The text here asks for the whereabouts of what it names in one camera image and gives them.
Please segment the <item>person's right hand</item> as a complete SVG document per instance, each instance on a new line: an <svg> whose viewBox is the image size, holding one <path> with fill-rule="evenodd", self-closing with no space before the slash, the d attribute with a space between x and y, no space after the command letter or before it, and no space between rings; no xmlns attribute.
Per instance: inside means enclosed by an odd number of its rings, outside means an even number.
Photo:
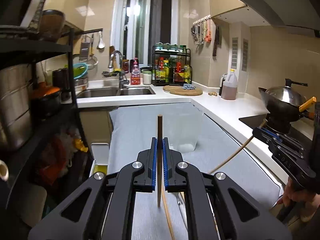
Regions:
<svg viewBox="0 0 320 240"><path fill-rule="evenodd" d="M283 195L278 199L277 204L284 204L285 207L291 202L304 202L305 207L301 209L300 220L308 222L312 219L319 208L319 194L308 190L295 190L294 181L289 177Z"/></svg>

